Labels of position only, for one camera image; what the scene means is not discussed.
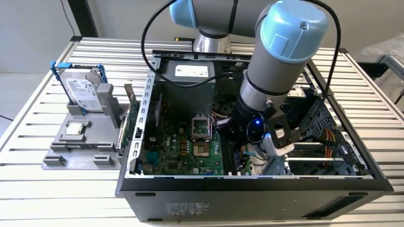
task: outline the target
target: slotted metal table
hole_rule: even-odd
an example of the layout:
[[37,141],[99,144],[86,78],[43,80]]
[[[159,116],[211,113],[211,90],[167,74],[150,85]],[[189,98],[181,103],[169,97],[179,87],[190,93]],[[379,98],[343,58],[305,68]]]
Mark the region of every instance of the slotted metal table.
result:
[[[191,42],[149,42],[153,50],[191,51]],[[233,44],[253,54],[253,44]],[[334,49],[322,48],[314,62],[325,78]],[[142,98],[149,68],[141,42],[83,38],[70,42],[58,61],[103,63],[114,94],[129,102],[125,84]],[[358,133],[390,178],[395,193],[338,219],[309,222],[183,223],[186,226],[404,226],[404,116],[347,53],[339,55],[333,91]],[[67,114],[67,96],[51,72],[0,138],[0,226],[133,226],[139,224],[127,201],[115,198],[119,171],[43,170],[47,149]]]

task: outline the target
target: label on power supply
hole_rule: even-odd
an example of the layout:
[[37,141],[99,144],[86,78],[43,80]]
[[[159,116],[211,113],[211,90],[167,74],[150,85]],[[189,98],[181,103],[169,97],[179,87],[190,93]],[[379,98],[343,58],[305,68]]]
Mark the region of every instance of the label on power supply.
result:
[[210,77],[209,66],[205,65],[178,65],[177,77]]
[[91,81],[86,79],[66,79],[70,90],[74,93],[78,105],[87,111],[103,110],[99,98],[95,92],[95,86]]

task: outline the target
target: wire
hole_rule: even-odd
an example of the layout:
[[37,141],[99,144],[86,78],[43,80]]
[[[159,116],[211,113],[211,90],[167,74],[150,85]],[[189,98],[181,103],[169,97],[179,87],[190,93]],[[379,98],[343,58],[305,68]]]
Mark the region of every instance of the wire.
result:
[[266,159],[261,158],[261,157],[259,157],[259,156],[257,156],[257,155],[249,155],[249,156],[254,156],[254,157],[257,157],[259,160],[262,160],[262,161],[267,161]]
[[322,134],[322,136],[321,136],[321,139],[322,139],[322,140],[326,140],[326,138],[327,138],[326,130],[323,129],[323,134]]
[[[327,130],[327,140],[333,140],[333,134],[331,134],[331,131],[329,129]],[[327,148],[329,149],[329,156],[327,157],[331,157],[331,154],[333,154],[333,149],[331,148]]]
[[213,120],[211,122],[211,128],[210,128],[210,133],[211,133],[211,138],[214,138],[214,123],[215,123],[215,118],[213,117],[213,115],[210,115],[210,119]]
[[171,81],[166,76],[162,75],[162,73],[158,72],[158,70],[154,68],[154,66],[150,63],[150,60],[147,59],[146,56],[146,49],[145,49],[145,41],[146,41],[146,36],[147,36],[147,32],[150,30],[150,27],[155,21],[155,19],[158,18],[158,16],[161,15],[161,13],[177,2],[178,0],[171,0],[169,1],[162,7],[161,9],[154,13],[150,21],[146,24],[145,30],[143,30],[143,35],[142,35],[142,41],[141,41],[141,50],[142,50],[142,56],[143,56],[143,60],[147,64],[147,66],[150,67],[151,71],[163,79],[166,80],[170,84],[173,84],[174,86],[182,87],[182,88],[191,88],[191,87],[198,87],[199,85],[203,85],[206,83],[209,83],[211,80],[219,79],[219,78],[230,78],[233,77],[231,75],[221,75],[221,76],[214,76],[206,80],[203,80],[202,82],[198,82],[195,84],[191,85],[181,85],[178,83],[175,83],[174,81]]
[[[326,129],[329,132],[330,132],[330,139],[333,140],[333,142],[337,142],[337,139],[335,139],[335,135],[334,135],[334,132],[330,130],[330,129]],[[329,148],[330,149],[330,157],[334,156],[334,149]]]
[[311,2],[313,4],[323,7],[326,9],[326,11],[331,14],[331,16],[334,18],[334,22],[335,22],[335,28],[337,28],[337,45],[335,45],[334,61],[333,61],[331,68],[330,68],[326,90],[323,91],[323,99],[319,103],[318,109],[315,111],[313,119],[310,120],[310,123],[307,124],[306,128],[302,129],[302,133],[305,133],[311,128],[311,125],[315,122],[318,112],[321,111],[323,103],[326,102],[327,94],[329,94],[329,91],[330,91],[331,80],[333,80],[333,77],[334,77],[334,69],[335,69],[335,65],[337,65],[337,59],[338,59],[338,56],[339,56],[339,50],[341,50],[341,45],[342,45],[342,25],[341,25],[341,20],[339,20],[339,17],[337,15],[334,9],[325,2],[322,2],[319,0],[305,0],[305,1]]
[[10,120],[10,121],[14,121],[14,119],[11,119],[11,118],[9,118],[9,117],[6,117],[3,115],[0,115],[0,117],[5,118],[5,119],[7,119],[7,120]]
[[215,114],[218,117],[222,117],[222,118],[229,118],[229,116],[218,113],[215,110],[211,110],[213,114]]
[[399,101],[401,101],[402,98],[403,98],[403,95],[401,95],[401,96],[398,97],[397,101],[394,102],[395,105],[398,105],[398,103],[399,103]]
[[65,8],[63,0],[61,0],[61,2],[62,2],[62,7],[63,7],[65,16],[66,16],[66,19],[69,20],[69,23],[70,23],[70,26],[71,26],[71,31],[74,32],[74,36],[77,36],[74,26],[71,25],[71,21],[70,21],[69,15],[67,15],[67,13],[66,13],[66,8]]
[[[326,140],[329,140],[330,137],[329,137],[329,131],[327,131],[326,128],[325,128],[323,132],[325,132],[325,134],[326,134]],[[330,149],[329,149],[329,147],[326,146],[326,157],[329,157],[329,153],[330,153]]]

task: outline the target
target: light blue joint cover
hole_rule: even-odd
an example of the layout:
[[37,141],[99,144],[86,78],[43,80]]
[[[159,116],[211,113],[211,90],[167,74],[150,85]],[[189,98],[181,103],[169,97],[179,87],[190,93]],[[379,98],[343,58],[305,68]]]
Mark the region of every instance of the light blue joint cover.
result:
[[314,5],[301,0],[281,0],[263,20],[262,42],[278,60],[303,63],[315,55],[327,29],[327,16]]
[[178,0],[170,6],[170,14],[173,21],[185,27],[197,29],[197,17],[193,0]]

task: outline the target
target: floor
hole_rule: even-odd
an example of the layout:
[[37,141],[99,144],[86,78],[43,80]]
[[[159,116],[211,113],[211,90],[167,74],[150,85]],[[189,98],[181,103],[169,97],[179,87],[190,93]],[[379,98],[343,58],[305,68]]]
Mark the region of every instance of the floor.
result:
[[[46,73],[0,73],[0,115],[14,119]],[[0,136],[11,121],[0,117]]]

